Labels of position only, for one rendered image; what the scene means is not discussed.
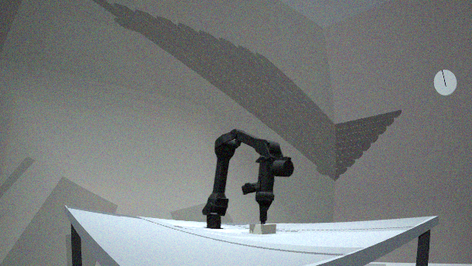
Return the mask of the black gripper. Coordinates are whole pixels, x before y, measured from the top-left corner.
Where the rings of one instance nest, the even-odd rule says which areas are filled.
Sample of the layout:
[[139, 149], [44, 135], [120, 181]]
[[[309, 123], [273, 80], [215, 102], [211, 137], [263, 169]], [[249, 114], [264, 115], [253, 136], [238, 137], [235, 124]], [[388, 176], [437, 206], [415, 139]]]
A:
[[260, 182], [260, 192], [256, 193], [255, 200], [260, 209], [260, 218], [263, 218], [268, 211], [272, 201], [274, 201], [273, 186], [274, 176], [258, 176]]

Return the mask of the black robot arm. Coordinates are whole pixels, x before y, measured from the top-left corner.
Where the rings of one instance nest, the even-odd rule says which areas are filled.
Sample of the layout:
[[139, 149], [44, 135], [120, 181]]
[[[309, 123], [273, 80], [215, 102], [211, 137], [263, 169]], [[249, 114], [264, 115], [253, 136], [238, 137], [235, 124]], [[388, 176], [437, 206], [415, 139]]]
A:
[[[235, 140], [234, 140], [235, 139]], [[223, 229], [221, 227], [221, 216], [224, 216], [228, 208], [228, 198], [225, 196], [225, 185], [229, 161], [234, 155], [235, 149], [241, 143], [250, 145], [255, 151], [264, 157], [260, 157], [256, 162], [260, 162], [258, 168], [259, 176], [291, 176], [294, 165], [291, 158], [283, 156], [280, 144], [266, 139], [257, 138], [254, 135], [239, 130], [223, 134], [215, 141], [214, 152], [217, 156], [216, 174], [214, 179], [213, 192], [210, 194], [202, 214], [207, 216], [207, 226], [210, 229]], [[260, 182], [245, 183], [242, 186], [244, 195], [247, 193], [260, 192]], [[217, 213], [217, 214], [216, 214]]]

